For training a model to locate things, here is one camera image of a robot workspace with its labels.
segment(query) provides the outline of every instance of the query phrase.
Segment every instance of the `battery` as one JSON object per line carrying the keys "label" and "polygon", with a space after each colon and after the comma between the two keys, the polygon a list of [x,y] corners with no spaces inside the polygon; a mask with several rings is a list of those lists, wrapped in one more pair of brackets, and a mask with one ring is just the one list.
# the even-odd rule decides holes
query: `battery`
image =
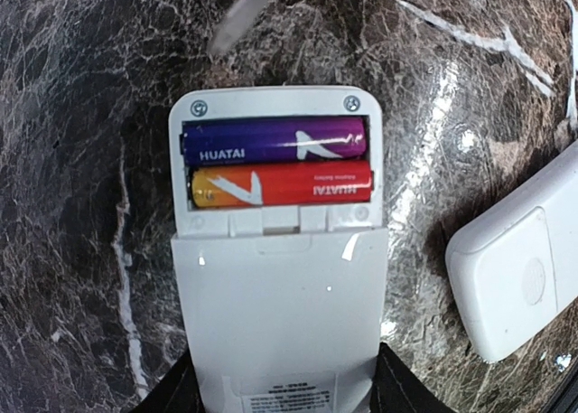
{"label": "battery", "polygon": [[201,168],[192,174],[199,208],[367,202],[369,162],[256,164]]}
{"label": "battery", "polygon": [[363,117],[268,117],[185,122],[182,155],[196,168],[361,157]]}

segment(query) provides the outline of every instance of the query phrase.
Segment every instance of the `white plastic device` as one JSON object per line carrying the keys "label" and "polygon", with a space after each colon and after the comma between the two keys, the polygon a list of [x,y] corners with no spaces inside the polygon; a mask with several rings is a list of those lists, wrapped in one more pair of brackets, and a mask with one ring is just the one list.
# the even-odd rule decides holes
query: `white plastic device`
{"label": "white plastic device", "polygon": [[[194,208],[184,121],[290,116],[365,117],[370,202]],[[387,276],[378,102],[350,87],[197,91],[174,105],[169,133],[172,256],[205,409],[368,411]]]}
{"label": "white plastic device", "polygon": [[508,357],[578,296],[578,142],[459,230],[452,291],[482,359]]}

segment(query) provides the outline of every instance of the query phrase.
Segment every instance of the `purple battery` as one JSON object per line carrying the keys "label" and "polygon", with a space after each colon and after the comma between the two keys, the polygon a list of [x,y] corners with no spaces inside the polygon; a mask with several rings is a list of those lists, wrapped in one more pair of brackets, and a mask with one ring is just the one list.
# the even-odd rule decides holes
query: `purple battery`
{"label": "purple battery", "polygon": [[363,117],[268,117],[185,122],[190,167],[336,160],[365,154]]}

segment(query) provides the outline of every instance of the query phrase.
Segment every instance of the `blurry gray object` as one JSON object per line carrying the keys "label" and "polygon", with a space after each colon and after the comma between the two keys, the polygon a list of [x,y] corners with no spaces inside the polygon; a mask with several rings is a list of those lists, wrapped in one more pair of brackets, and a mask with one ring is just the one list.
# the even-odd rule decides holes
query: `blurry gray object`
{"label": "blurry gray object", "polygon": [[251,28],[269,0],[236,0],[217,26],[209,43],[210,54],[223,54]]}

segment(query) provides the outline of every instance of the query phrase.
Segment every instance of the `black marble countertop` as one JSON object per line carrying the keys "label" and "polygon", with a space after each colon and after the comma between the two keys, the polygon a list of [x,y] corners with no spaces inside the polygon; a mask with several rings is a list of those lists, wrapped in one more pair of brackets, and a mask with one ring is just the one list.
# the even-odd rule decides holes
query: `black marble countertop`
{"label": "black marble countertop", "polygon": [[231,1],[0,0],[0,411],[126,411],[170,369],[170,107],[278,84],[384,109],[383,340],[458,412],[538,411],[578,354],[578,305],[488,365],[443,253],[573,141],[573,0],[272,0],[211,58]]}

